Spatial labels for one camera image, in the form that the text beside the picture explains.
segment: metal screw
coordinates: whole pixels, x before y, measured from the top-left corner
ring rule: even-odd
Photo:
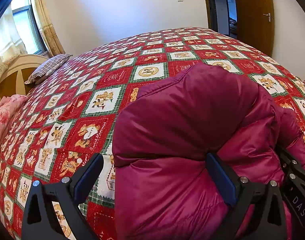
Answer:
[[[63,177],[62,179],[61,179],[61,182],[62,183],[68,183],[70,181],[70,178],[69,177]]]
[[[35,180],[35,181],[32,183],[32,185],[33,185],[34,187],[37,187],[39,184],[40,184],[40,181],[39,181],[39,180]]]
[[[270,181],[270,185],[272,185],[273,187],[277,186],[277,182],[275,180],[271,180]]]
[[[247,177],[245,177],[245,176],[242,176],[242,177],[240,177],[240,181],[242,183],[248,183],[249,179]]]

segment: floral curtain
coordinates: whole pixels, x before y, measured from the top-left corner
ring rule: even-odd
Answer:
[[[31,0],[34,16],[41,36],[52,56],[64,54],[65,51],[57,37],[54,26],[50,20],[45,0]]]
[[[26,47],[19,36],[9,5],[0,18],[0,77],[9,64],[23,54],[27,54]]]

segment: patterned blanket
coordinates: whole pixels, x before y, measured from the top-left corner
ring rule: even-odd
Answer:
[[[101,153],[103,171],[79,207],[101,239],[116,239],[111,151],[115,119],[136,100],[140,87],[175,76],[198,61],[220,65],[262,85],[279,105],[294,110],[305,140],[305,85],[247,44],[193,27],[105,44],[70,60],[36,86],[16,114],[0,150],[0,219],[9,233],[20,239],[34,180],[59,182],[93,153]],[[53,204],[65,236],[75,239],[60,205]]]

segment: wooden headboard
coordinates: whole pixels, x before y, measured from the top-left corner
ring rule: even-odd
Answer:
[[[32,85],[25,85],[31,73],[48,58],[35,55],[21,55],[12,62],[8,70],[0,78],[0,98],[14,94],[27,95]]]

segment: striped pillow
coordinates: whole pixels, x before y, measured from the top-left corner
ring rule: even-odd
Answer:
[[[70,54],[59,54],[46,62],[41,64],[36,70],[30,75],[28,80],[25,82],[26,85],[31,84],[33,82],[38,82],[39,79],[45,80],[49,77],[54,71],[56,71],[59,67],[61,67],[65,62],[69,60],[72,55]]]

